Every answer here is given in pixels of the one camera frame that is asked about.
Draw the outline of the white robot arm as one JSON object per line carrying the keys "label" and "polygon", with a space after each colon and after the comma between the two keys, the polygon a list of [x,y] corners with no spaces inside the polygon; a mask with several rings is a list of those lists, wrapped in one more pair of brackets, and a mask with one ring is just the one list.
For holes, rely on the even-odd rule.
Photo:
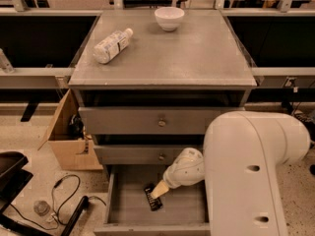
{"label": "white robot arm", "polygon": [[152,191],[205,182],[211,236],[288,236],[277,166],[309,151],[306,127],[291,115],[231,111],[208,127],[203,149],[184,149]]}

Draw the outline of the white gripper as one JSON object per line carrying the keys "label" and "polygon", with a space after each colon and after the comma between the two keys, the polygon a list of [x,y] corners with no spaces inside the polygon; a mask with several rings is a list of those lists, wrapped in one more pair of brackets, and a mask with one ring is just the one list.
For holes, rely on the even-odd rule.
{"label": "white gripper", "polygon": [[191,186],[205,178],[204,157],[195,148],[187,147],[176,157],[163,173],[163,180],[151,191],[151,197],[157,199],[180,186]]}

